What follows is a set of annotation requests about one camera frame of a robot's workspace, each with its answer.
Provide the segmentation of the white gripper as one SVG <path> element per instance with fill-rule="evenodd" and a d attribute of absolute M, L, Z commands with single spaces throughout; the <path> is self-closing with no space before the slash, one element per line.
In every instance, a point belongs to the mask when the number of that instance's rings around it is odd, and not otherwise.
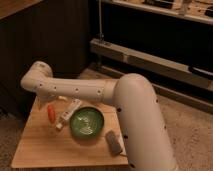
<path fill-rule="evenodd" d="M 55 95 L 51 94 L 39 94 L 38 95 L 38 109 L 41 110 L 45 103 L 51 102 L 56 98 Z M 58 100 L 68 101 L 68 98 L 65 96 L 58 96 Z"/>

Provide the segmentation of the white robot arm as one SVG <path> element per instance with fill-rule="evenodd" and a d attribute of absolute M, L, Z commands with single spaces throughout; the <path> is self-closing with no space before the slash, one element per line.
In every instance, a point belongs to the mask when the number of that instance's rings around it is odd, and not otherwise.
<path fill-rule="evenodd" d="M 36 61 L 20 84 L 43 100 L 71 96 L 115 107 L 130 170 L 179 171 L 157 95 L 144 76 L 62 79 L 53 76 L 47 63 Z"/>

